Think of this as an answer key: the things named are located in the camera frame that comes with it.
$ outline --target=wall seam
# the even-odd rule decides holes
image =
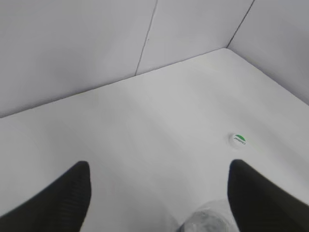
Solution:
[[[135,76],[136,76],[136,74],[137,74],[137,72],[138,72],[138,69],[139,69],[139,67],[140,67],[140,62],[141,62],[141,59],[142,59],[142,56],[143,56],[143,53],[144,53],[144,50],[145,50],[145,47],[146,47],[146,44],[147,44],[147,42],[148,42],[148,37],[149,37],[149,32],[150,32],[150,30],[151,30],[151,26],[152,26],[152,24],[153,24],[153,20],[154,20],[154,16],[155,16],[155,12],[156,12],[156,8],[157,8],[157,5],[158,5],[158,2],[159,2],[159,0],[156,0],[155,1],[155,6],[154,6],[154,10],[153,10],[153,13],[152,13],[152,15],[151,15],[151,19],[150,19],[150,24],[149,24],[149,28],[148,28],[148,30],[147,30],[147,33],[146,33],[146,38],[145,38],[145,41],[144,41],[144,45],[143,45],[143,48],[141,49],[141,54],[140,54],[140,59],[139,59],[139,62],[138,62],[138,64],[137,64],[137,67],[136,67],[136,71],[135,71]]]
[[[232,36],[230,42],[228,42],[226,48],[228,48],[228,47],[230,46],[232,40],[234,39],[235,35],[237,34],[237,32],[238,32],[238,30],[239,30],[239,28],[240,28],[240,26],[242,25],[243,21],[245,20],[245,18],[247,17],[249,11],[251,10],[251,8],[252,8],[254,2],[255,2],[255,0],[252,1],[252,3],[251,3],[251,5],[250,5],[249,9],[247,10],[247,12],[246,12],[245,16],[243,17],[242,21],[240,22],[239,26],[237,27],[237,29],[236,29],[235,33],[233,34],[233,36]]]

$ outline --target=white floor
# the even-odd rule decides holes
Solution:
[[[226,198],[244,159],[309,203],[309,107],[221,49],[0,119],[0,213],[78,160],[93,196],[84,232],[173,231]],[[230,133],[249,141],[236,150]]]

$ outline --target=white wall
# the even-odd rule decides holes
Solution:
[[[309,1],[256,0],[230,49],[309,104]]]
[[[251,0],[159,0],[139,72],[226,46]],[[155,0],[1,0],[0,116],[134,76]]]
[[[1,0],[0,116],[134,76],[155,0]]]
[[[226,47],[252,0],[160,0],[138,73]]]

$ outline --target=green and white sticker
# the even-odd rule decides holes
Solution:
[[[240,134],[232,134],[230,137],[230,143],[235,148],[242,148],[246,145],[246,139]]]

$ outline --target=transparent plastic bag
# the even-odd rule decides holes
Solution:
[[[228,200],[218,200],[198,208],[178,232],[239,232],[239,230]]]

